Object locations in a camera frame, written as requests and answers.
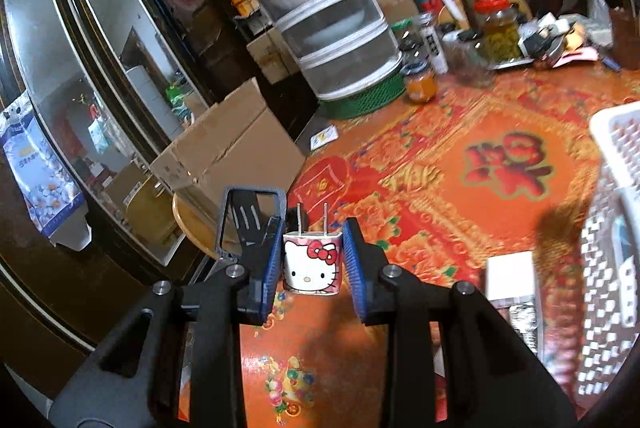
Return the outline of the large white square charger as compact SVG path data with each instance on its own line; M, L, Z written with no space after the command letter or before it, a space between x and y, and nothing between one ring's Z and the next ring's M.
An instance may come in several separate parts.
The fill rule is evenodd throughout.
M533 253L490 257L486 263L485 296L542 361L544 318Z

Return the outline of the white perforated plastic basket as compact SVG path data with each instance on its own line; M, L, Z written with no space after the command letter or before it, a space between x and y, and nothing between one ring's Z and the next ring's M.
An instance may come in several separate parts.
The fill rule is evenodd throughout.
M575 399L590 408L639 337L639 103L597 112L601 166L580 235L584 324Z

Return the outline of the Hello Kitty charger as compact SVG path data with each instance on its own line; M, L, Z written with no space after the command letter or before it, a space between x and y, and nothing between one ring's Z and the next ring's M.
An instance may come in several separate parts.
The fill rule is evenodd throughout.
M283 234L284 287L292 293L335 296L342 284L343 233L329 229L328 204L323 205L322 230L310 231L302 203L295 225Z

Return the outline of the round wooden stool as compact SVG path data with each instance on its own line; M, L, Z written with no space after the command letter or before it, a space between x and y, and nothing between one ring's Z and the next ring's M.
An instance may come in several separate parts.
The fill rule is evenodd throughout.
M184 192L174 194L171 206L175 221L186 237L205 255L217 259L219 207L209 199L198 200Z

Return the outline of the black phone stand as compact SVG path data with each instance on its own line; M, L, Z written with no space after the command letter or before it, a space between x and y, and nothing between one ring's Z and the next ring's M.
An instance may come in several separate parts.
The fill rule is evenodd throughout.
M279 256L285 215L281 189L228 185L222 193L215 253L240 259L247 249L262 247Z

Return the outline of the cardboard box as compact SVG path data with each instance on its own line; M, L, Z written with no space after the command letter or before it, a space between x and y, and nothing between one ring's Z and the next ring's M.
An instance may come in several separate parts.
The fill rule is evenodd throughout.
M196 119L157 156L153 174L211 222L224 189L293 185L305 156L288 136L253 78Z

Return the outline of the small white card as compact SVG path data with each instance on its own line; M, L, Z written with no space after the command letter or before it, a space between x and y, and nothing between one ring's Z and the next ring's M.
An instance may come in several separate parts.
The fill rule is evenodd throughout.
M318 131L309 140L309 148L311 151L321 149L325 145L338 139L338 131L335 125L330 125L325 129Z

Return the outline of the green plastic basket base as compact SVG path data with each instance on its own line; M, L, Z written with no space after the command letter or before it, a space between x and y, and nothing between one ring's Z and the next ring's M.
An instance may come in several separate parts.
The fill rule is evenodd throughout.
M388 75L383 81L343 99L320 101L323 115L331 119L349 119L370 114L386 107L405 92L400 71Z

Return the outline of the orange honey jar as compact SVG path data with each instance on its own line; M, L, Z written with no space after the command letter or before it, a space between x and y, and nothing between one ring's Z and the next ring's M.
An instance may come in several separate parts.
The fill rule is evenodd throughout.
M405 64L400 70L409 99L415 103L431 101L437 92L437 81L426 60Z

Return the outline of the empty glass jar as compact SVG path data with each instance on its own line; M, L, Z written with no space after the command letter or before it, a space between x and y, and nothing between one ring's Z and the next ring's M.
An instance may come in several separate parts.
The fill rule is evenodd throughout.
M485 88L492 85L495 73L490 68L479 30L455 30L442 37L448 72L464 86Z

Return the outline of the white remote control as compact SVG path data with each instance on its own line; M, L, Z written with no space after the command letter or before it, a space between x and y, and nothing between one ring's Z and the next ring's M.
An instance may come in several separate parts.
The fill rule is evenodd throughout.
M430 12L420 14L418 17L419 31L427 50L428 61L431 62L437 74L444 75L448 73L448 64L434 22L435 18Z

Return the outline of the dark glass door cabinet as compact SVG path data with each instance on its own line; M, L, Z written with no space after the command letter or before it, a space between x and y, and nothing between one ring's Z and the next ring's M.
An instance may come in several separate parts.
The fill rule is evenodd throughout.
M89 352L146 284L201 260L152 164L242 83L235 38L225 0L1 0L2 115L25 97L47 150L15 184L6 278L65 348Z

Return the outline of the red lid pickle jar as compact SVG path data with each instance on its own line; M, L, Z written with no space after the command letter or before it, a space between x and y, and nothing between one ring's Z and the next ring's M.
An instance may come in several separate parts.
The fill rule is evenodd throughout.
M476 0L474 12L483 32L485 50L492 62L522 58L518 46L518 14L508 0Z

